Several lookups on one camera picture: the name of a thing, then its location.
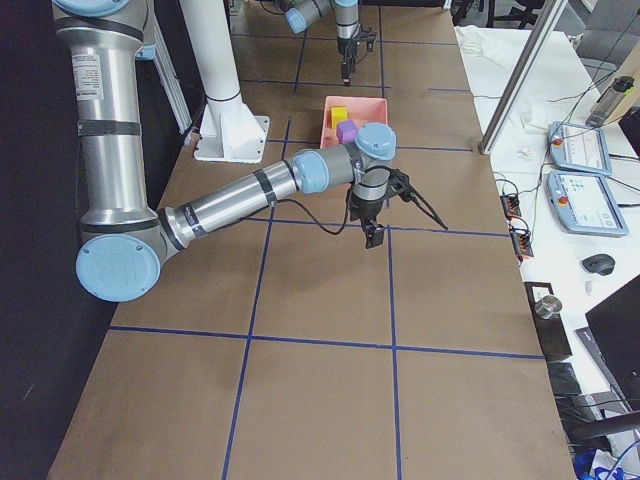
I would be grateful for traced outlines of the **yellow foam block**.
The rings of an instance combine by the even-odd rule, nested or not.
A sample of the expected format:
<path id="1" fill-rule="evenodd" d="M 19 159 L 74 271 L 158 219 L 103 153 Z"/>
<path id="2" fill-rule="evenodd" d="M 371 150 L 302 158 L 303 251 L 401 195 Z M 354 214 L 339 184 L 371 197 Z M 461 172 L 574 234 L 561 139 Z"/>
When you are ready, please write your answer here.
<path id="1" fill-rule="evenodd" d="M 331 106 L 329 109 L 329 126 L 336 130 L 339 123 L 349 118 L 348 109 L 345 106 Z"/>

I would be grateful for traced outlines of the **purple foam block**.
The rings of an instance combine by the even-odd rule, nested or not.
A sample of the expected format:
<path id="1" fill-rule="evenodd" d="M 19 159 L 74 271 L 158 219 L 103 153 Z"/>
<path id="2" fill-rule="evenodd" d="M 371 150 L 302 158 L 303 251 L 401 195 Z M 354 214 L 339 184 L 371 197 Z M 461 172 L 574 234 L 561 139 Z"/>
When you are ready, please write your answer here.
<path id="1" fill-rule="evenodd" d="M 359 127 L 352 119 L 346 119 L 336 125 L 336 137 L 339 144 L 354 142 L 358 135 Z"/>

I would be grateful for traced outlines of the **pink plastic bin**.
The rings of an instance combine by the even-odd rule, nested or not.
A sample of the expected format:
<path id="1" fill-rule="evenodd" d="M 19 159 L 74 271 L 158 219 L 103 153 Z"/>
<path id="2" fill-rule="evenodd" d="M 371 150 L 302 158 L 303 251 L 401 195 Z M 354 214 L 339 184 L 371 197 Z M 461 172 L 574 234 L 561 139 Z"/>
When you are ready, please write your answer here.
<path id="1" fill-rule="evenodd" d="M 327 96 L 323 111 L 321 148 L 339 144 L 336 130 L 331 129 L 329 126 L 329 109 L 331 106 L 345 106 L 348 109 L 348 119 L 352 119 L 358 127 L 371 122 L 388 123 L 388 103 L 384 98 Z"/>

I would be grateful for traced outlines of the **orange power strip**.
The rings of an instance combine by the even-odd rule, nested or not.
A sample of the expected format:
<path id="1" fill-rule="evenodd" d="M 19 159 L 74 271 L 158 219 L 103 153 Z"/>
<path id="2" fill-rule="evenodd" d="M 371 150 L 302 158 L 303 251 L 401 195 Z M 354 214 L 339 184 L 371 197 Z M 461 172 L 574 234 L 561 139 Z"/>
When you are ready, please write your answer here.
<path id="1" fill-rule="evenodd" d="M 533 258 L 532 232 L 521 214 L 518 195 L 516 193 L 503 194 L 500 196 L 500 201 L 516 258 L 520 263 Z"/>

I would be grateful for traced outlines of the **metal cup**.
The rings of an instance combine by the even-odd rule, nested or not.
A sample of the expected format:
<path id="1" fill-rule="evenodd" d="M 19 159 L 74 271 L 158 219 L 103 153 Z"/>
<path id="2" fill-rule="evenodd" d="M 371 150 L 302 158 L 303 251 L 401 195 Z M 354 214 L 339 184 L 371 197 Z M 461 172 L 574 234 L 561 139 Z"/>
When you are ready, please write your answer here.
<path id="1" fill-rule="evenodd" d="M 545 295 L 534 303 L 534 313 L 543 320 L 555 317 L 562 310 L 562 302 L 554 295 Z"/>

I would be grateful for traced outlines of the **lower teach pendant tablet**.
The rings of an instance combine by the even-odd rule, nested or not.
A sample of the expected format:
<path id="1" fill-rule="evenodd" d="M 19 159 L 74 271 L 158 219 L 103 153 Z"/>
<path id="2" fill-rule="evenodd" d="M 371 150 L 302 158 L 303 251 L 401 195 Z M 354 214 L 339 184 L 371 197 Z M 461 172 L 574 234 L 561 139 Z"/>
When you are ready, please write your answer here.
<path id="1" fill-rule="evenodd" d="M 569 233 L 623 237 L 627 224 L 602 175 L 551 171 L 546 187 L 555 214 Z"/>

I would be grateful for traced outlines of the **teach pendant tablet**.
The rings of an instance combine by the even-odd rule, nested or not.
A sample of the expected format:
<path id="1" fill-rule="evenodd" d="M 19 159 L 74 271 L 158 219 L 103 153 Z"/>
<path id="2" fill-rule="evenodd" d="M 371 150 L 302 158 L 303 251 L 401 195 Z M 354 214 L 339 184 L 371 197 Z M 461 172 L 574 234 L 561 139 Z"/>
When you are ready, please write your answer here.
<path id="1" fill-rule="evenodd" d="M 554 121 L 548 127 L 549 153 L 562 170 L 612 174 L 611 160 L 601 128 Z"/>
<path id="2" fill-rule="evenodd" d="M 627 224 L 602 175 L 551 171 L 546 187 L 555 214 L 569 233 L 623 237 Z"/>

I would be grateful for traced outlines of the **upper teach pendant tablet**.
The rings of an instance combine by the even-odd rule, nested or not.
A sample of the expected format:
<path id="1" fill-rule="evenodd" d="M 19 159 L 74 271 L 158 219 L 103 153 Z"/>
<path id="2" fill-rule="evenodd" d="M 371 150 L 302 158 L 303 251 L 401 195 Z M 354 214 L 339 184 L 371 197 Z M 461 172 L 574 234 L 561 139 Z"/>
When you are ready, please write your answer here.
<path id="1" fill-rule="evenodd" d="M 548 127 L 549 153 L 562 170 L 612 174 L 611 160 L 601 128 L 554 121 Z"/>

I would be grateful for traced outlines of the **black computer mouse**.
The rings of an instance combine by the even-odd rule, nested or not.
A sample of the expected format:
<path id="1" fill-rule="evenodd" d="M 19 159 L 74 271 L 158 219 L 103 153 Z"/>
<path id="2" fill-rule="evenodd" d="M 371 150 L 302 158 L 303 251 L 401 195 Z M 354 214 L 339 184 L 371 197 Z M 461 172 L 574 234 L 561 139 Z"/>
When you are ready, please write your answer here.
<path id="1" fill-rule="evenodd" d="M 586 272 L 600 276 L 610 275 L 614 271 L 615 265 L 615 259 L 605 253 L 594 254 L 581 261 L 581 266 Z"/>

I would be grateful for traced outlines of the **black monitor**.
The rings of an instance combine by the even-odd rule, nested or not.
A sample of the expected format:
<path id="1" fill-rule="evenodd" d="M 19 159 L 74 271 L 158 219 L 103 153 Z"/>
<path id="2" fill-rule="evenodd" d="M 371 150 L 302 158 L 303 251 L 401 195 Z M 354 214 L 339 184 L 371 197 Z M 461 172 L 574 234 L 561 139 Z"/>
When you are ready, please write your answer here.
<path id="1" fill-rule="evenodd" d="M 627 398 L 639 398 L 639 279 L 586 314 L 605 365 Z"/>

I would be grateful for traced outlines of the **grey water bottle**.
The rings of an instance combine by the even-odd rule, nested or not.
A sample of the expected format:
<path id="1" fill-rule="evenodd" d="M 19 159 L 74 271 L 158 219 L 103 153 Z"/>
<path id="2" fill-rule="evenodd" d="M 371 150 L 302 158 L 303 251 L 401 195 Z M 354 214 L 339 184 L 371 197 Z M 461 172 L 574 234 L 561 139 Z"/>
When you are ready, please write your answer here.
<path id="1" fill-rule="evenodd" d="M 601 127 L 632 90 L 633 86 L 634 78 L 632 76 L 616 77 L 592 106 L 585 125 L 588 127 Z"/>

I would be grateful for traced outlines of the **aluminium frame post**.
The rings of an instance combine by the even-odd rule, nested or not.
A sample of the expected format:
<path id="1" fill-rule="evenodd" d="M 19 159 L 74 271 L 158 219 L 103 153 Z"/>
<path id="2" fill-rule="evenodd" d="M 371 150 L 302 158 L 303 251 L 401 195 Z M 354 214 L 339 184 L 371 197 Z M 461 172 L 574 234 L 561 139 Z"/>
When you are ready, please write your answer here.
<path id="1" fill-rule="evenodd" d="M 490 155 L 499 140 L 512 111 L 517 105 L 525 83 L 567 3 L 567 0 L 549 0 L 545 2 L 533 30 L 529 33 L 529 37 L 514 66 L 489 125 L 479 142 L 478 151 L 481 154 Z"/>

